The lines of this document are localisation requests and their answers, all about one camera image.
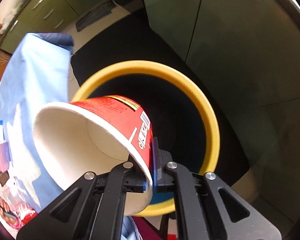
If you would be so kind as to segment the red paper noodle cup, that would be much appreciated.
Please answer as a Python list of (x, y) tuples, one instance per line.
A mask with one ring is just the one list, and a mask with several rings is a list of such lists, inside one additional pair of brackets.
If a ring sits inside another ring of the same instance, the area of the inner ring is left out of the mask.
[(66, 190), (85, 172), (109, 172), (132, 157), (145, 175), (142, 193), (128, 193), (124, 214), (143, 211), (153, 196), (152, 127), (140, 105), (122, 96), (51, 102), (37, 114), (33, 140), (48, 174)]

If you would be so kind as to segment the yellow rimmed trash bin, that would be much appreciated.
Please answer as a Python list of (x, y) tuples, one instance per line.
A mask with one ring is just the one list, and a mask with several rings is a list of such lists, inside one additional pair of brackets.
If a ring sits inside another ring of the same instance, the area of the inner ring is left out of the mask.
[(201, 89), (181, 72), (152, 61), (132, 60), (112, 64), (92, 75), (74, 94), (71, 101), (81, 101), (104, 83), (124, 75), (145, 74), (161, 78), (178, 87), (196, 106), (205, 128), (206, 151), (199, 174), (213, 172), (216, 169), (219, 150), (220, 133), (216, 115)]

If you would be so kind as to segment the green kitchen base cabinets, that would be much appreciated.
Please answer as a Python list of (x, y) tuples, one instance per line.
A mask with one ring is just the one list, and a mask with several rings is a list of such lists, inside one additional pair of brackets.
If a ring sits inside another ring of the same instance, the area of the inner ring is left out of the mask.
[(0, 37), (0, 49), (13, 54), (26, 33), (63, 31), (105, 0), (25, 0)]

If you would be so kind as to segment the blue patterned tablecloth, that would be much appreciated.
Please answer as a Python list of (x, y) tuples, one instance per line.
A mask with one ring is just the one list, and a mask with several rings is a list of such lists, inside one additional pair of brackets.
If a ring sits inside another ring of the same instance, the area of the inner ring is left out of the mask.
[(33, 140), (37, 113), (49, 102), (68, 102), (74, 41), (62, 33), (28, 33), (0, 81), (0, 120), (21, 195), (37, 212), (63, 191), (46, 171)]

